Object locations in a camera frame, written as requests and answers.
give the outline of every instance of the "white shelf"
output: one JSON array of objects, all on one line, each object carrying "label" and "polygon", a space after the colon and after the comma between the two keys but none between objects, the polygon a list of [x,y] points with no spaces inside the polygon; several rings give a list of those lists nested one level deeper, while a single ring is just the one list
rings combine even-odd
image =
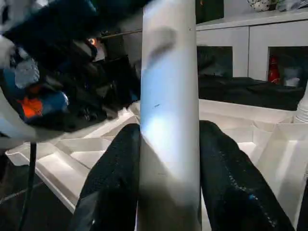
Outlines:
[{"label": "white shelf", "polygon": [[197,31],[223,29],[239,26],[255,26],[273,23],[293,22],[308,19],[308,8],[290,11],[266,11],[222,18],[197,25]]}]

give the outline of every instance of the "white plastic tray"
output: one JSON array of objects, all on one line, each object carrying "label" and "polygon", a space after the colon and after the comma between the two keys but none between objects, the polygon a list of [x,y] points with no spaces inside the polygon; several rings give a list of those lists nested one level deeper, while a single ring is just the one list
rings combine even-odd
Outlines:
[{"label": "white plastic tray", "polygon": [[[200,100],[200,119],[215,122],[239,144],[296,226],[308,162],[308,125],[290,124],[292,118],[288,111]],[[89,170],[126,124],[139,121],[136,103],[116,120],[39,144],[37,174],[73,212]],[[28,164],[29,145],[12,149],[7,156],[15,165]],[[209,231],[202,204],[203,230]]]}]

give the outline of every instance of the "pvc pipe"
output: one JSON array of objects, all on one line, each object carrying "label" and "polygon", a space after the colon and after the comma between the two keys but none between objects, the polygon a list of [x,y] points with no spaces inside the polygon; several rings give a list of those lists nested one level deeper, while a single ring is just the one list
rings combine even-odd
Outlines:
[{"label": "pvc pipe", "polygon": [[144,10],[137,230],[200,231],[195,0]]}]

